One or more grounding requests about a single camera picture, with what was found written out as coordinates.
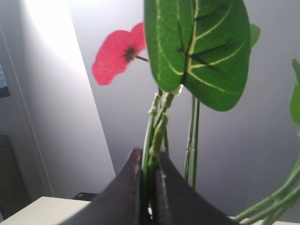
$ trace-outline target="green leaf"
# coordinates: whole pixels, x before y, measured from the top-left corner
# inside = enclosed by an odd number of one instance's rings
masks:
[[[259,37],[261,35],[261,29],[259,26],[256,26],[255,24],[250,24],[250,43],[251,48],[255,46],[257,43]]]
[[[292,61],[296,73],[296,83],[290,102],[290,114],[294,122],[300,125],[300,64],[297,60]]]
[[[145,31],[161,89],[174,91],[182,83],[214,110],[235,106],[251,52],[243,0],[145,0]]]

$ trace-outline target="artificial plant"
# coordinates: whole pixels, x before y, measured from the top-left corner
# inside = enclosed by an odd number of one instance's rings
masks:
[[[150,63],[158,85],[143,146],[143,224],[151,221],[148,207],[151,207],[154,170],[163,144],[169,152],[167,110],[173,99],[183,86],[191,93],[184,178],[195,188],[200,103],[216,111],[228,111],[237,104],[247,83],[251,47],[259,36],[259,27],[249,23],[243,0],[144,0],[144,23],[131,31],[113,32],[100,47],[92,66],[100,85],[110,84],[133,59]],[[146,47],[149,59],[138,55]],[[300,66],[294,62],[294,67],[300,80]],[[296,82],[291,115],[298,123],[299,95]],[[299,174],[300,162],[281,189],[235,219],[245,225],[259,219],[265,219],[265,225],[273,223],[299,198],[297,189],[288,192]]]

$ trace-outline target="flower center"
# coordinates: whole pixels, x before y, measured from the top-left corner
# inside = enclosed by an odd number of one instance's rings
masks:
[[[125,57],[126,63],[129,63],[134,59],[135,53],[136,53],[135,48],[129,47],[127,50],[125,50],[125,54],[122,55],[122,57]]]

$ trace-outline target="red petal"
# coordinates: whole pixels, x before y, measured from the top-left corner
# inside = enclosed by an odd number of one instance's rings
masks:
[[[144,50],[146,47],[144,35],[144,23],[138,23],[130,32],[130,44],[135,47],[136,53]]]
[[[130,32],[126,30],[117,30],[105,39],[92,66],[98,84],[108,85],[117,74],[126,70],[127,62],[123,55],[129,40]]]

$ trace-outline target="red flower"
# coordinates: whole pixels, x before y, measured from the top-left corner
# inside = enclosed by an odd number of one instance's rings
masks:
[[[131,32],[116,30],[108,35],[92,66],[92,72],[98,84],[110,84],[116,75],[126,70],[128,64],[145,47],[142,22],[137,24]]]

